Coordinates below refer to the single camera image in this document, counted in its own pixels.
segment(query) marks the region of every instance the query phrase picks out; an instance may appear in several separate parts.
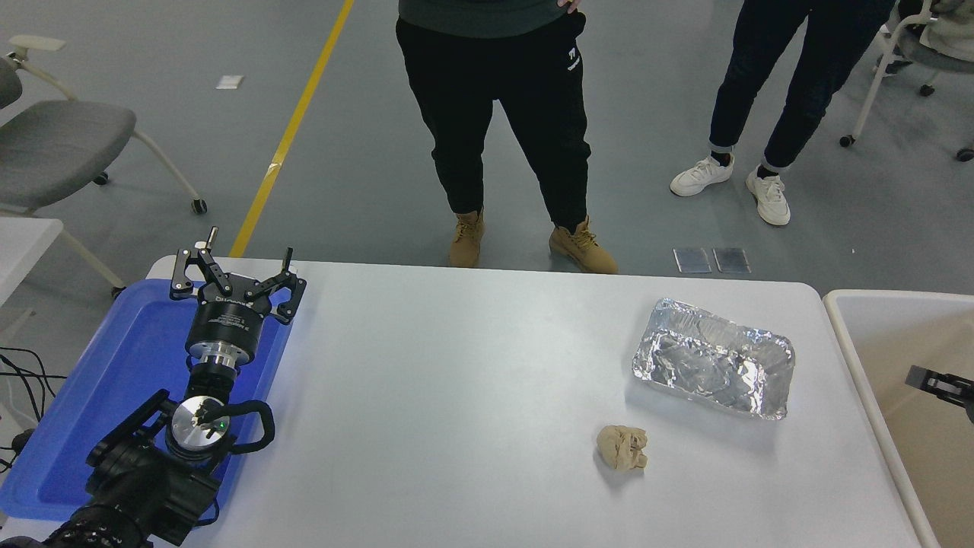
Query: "white sneaker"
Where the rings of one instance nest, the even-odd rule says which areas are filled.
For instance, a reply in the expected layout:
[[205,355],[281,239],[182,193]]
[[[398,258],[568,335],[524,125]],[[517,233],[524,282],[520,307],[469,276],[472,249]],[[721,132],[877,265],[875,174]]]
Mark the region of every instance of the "white sneaker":
[[726,167],[714,160],[712,156],[707,156],[692,168],[677,175],[670,183],[670,190],[677,196],[693,196],[710,184],[728,180],[732,172],[733,156],[730,157],[730,164]]
[[747,189],[758,200],[758,215],[768,224],[784,226],[791,220],[791,209],[785,200],[785,183],[780,176],[759,177],[755,168],[747,176]]

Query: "gray floor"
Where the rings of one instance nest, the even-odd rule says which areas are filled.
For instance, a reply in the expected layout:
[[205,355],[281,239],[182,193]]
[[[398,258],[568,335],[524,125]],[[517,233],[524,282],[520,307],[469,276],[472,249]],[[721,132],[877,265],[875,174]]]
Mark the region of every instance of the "gray floor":
[[[963,76],[945,75],[931,98],[916,93],[927,70],[888,80],[864,136],[841,149],[837,140],[852,129],[879,51],[867,53],[785,178],[791,224],[773,228],[757,217],[743,180],[783,104],[801,49],[795,40],[758,97],[732,181],[692,198],[669,192],[669,180],[706,154],[740,4],[585,1],[589,211],[622,273],[679,276],[673,248],[737,247],[748,253],[753,273],[736,277],[804,282],[821,294],[974,293],[974,163],[953,159],[974,139],[971,80]],[[216,252],[227,254],[341,6],[6,6],[0,40],[66,40],[61,52],[31,59],[82,98],[132,108],[138,126],[209,204],[209,213],[193,215],[189,198],[134,141],[111,167],[109,185],[90,185],[40,215],[62,219],[128,282],[156,258],[202,239],[211,224],[221,228]],[[245,255],[280,257],[291,246],[295,258],[307,260],[445,265],[454,220],[406,84],[395,17],[393,1],[355,3]],[[243,85],[214,90],[223,74],[245,75]],[[24,77],[26,99],[0,113],[0,122],[31,100],[56,97]],[[484,156],[481,266],[574,271],[548,252],[550,225],[537,184],[500,109]],[[69,372],[110,306],[105,282],[56,242],[4,310],[34,308],[14,343],[39,352],[51,370]],[[6,399],[0,391],[0,402]]]

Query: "aluminum foil tray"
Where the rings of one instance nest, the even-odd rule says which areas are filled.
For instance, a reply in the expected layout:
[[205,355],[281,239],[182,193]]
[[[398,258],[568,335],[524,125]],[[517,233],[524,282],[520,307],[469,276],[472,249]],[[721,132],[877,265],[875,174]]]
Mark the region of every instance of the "aluminum foil tray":
[[653,387],[769,420],[788,413],[794,367],[787,338],[669,298],[656,303],[632,359]]

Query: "robotic arm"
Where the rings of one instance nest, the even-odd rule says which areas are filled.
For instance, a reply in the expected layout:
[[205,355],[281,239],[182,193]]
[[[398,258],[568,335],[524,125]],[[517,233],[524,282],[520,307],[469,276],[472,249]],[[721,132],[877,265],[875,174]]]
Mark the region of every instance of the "robotic arm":
[[[193,527],[215,521],[201,517],[215,506],[220,481],[212,474],[220,463],[274,439],[271,408],[257,400],[231,404],[230,395],[240,367],[254,358],[264,320],[289,324],[305,281],[289,271],[291,248],[281,272],[263,282],[224,273],[210,255],[215,237],[213,227],[205,242],[180,250],[169,286],[170,298],[199,302],[186,339],[190,377],[183,399],[156,392],[98,443],[86,461],[94,468],[85,485],[91,500],[47,540],[14,537],[0,548],[147,548],[150,535],[178,546]],[[191,265],[205,279],[197,290],[186,277]],[[274,306],[271,295],[284,288],[289,300]],[[236,444],[231,420],[252,412],[260,416],[263,437]],[[166,450],[155,445],[163,430]]]
[[974,422],[974,381],[955,374],[910,366],[906,383],[933,394],[938,400],[964,408],[967,410],[967,418]]

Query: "dark jeans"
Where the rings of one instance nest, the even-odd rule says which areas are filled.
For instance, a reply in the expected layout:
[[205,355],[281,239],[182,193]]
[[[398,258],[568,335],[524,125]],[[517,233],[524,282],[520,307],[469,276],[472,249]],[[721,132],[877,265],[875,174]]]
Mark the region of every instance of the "dark jeans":
[[521,36],[476,39],[396,23],[409,87],[432,133],[436,174],[454,213],[483,207],[481,154],[498,99],[552,222],[574,230],[585,220],[591,149],[575,42],[584,26],[575,12]]
[[710,125],[716,152],[731,152],[781,53],[808,19],[788,98],[765,149],[766,168],[790,166],[825,116],[852,67],[892,9],[893,0],[744,0],[724,84]]

